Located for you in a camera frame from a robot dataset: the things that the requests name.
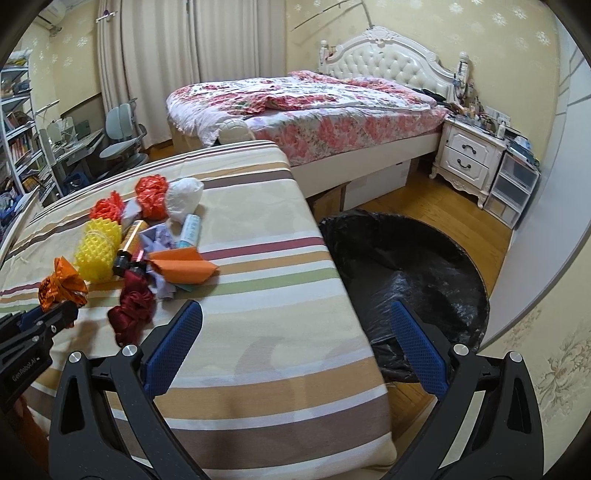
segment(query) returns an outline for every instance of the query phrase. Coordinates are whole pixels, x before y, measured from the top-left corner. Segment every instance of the curtain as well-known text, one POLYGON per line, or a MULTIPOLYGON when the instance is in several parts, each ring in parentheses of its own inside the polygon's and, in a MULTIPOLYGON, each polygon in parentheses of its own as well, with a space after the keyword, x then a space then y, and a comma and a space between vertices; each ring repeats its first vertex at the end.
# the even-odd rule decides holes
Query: curtain
POLYGON ((148 131, 144 147, 171 138, 166 98, 199 82, 195 24, 186 0, 101 0, 117 15, 99 22, 99 67, 105 111, 137 98, 135 115, 148 131))
POLYGON ((285 2, 189 3, 203 82, 285 75, 285 2))
MULTIPOLYGON (((121 12, 121 1, 100 0, 97 18, 101 17, 106 9, 109 12, 121 12)), ((112 17, 108 22, 100 21, 97 24, 97 38, 100 88, 107 114, 112 108, 130 99, 123 63, 121 15, 112 17)))

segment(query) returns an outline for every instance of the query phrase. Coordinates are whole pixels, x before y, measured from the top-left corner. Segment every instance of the white bottle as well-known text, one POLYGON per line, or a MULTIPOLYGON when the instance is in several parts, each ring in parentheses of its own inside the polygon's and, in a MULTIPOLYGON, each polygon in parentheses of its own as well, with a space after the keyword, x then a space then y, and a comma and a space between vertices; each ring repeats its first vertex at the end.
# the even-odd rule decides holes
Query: white bottle
POLYGON ((501 124, 499 125, 499 128, 496 131, 496 137, 497 138, 505 138, 505 132, 507 131, 507 126, 505 125, 505 122, 501 122, 501 124))

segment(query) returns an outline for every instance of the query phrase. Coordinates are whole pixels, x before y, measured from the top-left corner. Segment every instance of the office chair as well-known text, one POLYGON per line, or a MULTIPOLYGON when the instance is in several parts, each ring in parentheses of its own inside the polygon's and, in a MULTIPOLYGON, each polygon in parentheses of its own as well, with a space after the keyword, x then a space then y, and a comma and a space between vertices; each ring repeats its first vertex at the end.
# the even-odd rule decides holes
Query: office chair
POLYGON ((134 98, 129 103, 116 106, 107 114, 105 131, 107 136, 111 140, 115 140, 116 143, 105 148, 99 157, 101 160, 120 158, 121 161, 114 168, 103 173, 98 180, 138 167, 148 161, 148 156, 145 153, 140 153, 141 139, 146 136, 147 131, 142 124, 135 122, 132 109, 135 100, 134 98), (136 131, 140 132, 137 137, 134 136, 136 131))

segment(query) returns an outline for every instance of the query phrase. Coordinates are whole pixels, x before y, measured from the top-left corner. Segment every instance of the bottle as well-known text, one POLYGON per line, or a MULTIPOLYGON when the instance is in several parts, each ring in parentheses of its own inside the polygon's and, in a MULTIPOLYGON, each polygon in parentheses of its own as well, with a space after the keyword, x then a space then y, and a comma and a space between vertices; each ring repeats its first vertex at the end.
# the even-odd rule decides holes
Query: bottle
POLYGON ((503 139, 505 138, 505 132, 507 131, 507 126, 505 125, 505 122, 501 122, 501 124, 499 125, 499 128, 496 131, 496 137, 503 139))
POLYGON ((140 249, 139 233, 143 232, 148 228, 148 224, 143 220, 136 220, 131 224, 127 230, 127 235, 121 242, 119 250, 117 250, 117 256, 113 263, 113 273, 123 277, 125 270, 128 270, 131 266, 131 258, 140 249))
POLYGON ((177 242, 177 248, 196 247, 201 230, 201 217, 199 215, 187 215, 181 237, 177 242))
POLYGON ((129 271, 135 273, 136 275, 139 275, 140 277, 145 277, 146 272, 148 270, 148 264, 146 260, 146 252, 143 248, 140 248, 131 258, 131 263, 129 264, 129 271))

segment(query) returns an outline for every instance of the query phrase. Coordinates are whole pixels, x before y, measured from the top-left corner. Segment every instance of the white tufted headboard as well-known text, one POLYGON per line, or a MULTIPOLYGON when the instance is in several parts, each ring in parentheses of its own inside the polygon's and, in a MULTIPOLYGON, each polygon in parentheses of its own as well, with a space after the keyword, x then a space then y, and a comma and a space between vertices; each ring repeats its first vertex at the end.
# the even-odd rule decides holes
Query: white tufted headboard
POLYGON ((384 27, 373 27, 336 47, 328 56, 320 47, 320 73, 338 79, 380 77, 410 88, 426 88, 453 100, 453 73, 439 64, 437 54, 384 27))

